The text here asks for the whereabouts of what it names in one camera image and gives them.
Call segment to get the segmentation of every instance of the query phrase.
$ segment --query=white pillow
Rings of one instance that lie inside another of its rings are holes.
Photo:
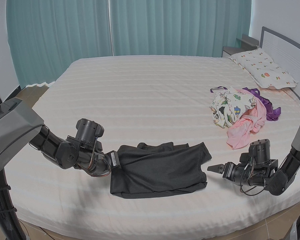
[[[261,48],[236,53],[229,58],[246,69],[261,88],[296,87],[298,83]]]

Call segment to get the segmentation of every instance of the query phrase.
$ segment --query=white label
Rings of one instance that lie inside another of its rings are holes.
[[[229,168],[229,171],[228,171],[228,175],[227,175],[228,178],[231,175],[232,169],[233,169],[233,163],[231,163],[231,165],[230,165],[230,168]]]
[[[114,152],[111,153],[111,158],[112,158],[113,166],[117,166],[116,157],[115,157],[115,153]]]

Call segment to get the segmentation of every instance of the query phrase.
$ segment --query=curtain fold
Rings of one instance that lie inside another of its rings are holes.
[[[114,55],[221,57],[248,34],[251,0],[110,0]]]
[[[7,0],[7,29],[21,88],[55,81],[80,58],[112,56],[108,0]]]

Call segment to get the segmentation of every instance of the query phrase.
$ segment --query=white bed sheet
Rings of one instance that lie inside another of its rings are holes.
[[[109,193],[110,176],[92,178],[80,170],[62,170],[25,146],[6,166],[20,219],[80,239],[203,239],[255,224],[300,201],[300,170],[280,196],[264,191],[253,197],[207,172],[210,165],[239,162],[248,147],[232,150],[227,130],[212,122],[209,105],[216,86],[256,88],[249,74],[228,58],[118,56],[80,59],[35,104],[34,110],[61,138],[75,136],[80,118],[104,126],[103,150],[173,141],[202,141],[212,160],[202,165],[205,189],[151,199],[123,199]],[[300,104],[284,90],[261,90],[274,107],[277,122],[267,121],[251,141],[269,138],[271,157],[288,154],[300,124]]]

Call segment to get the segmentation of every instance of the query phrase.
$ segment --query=purple fabric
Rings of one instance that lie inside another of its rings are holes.
[[[267,120],[268,121],[277,121],[279,119],[279,116],[281,114],[281,107],[278,107],[276,109],[273,109],[271,101],[269,101],[267,98],[264,98],[260,96],[260,91],[255,89],[248,89],[248,87],[242,88],[250,93],[252,93],[254,96],[256,96],[265,106],[267,110]]]
[[[220,89],[220,88],[223,88],[224,90],[228,90],[228,88],[226,88],[226,87],[219,86],[219,87],[211,88],[210,91],[213,93],[214,89]]]

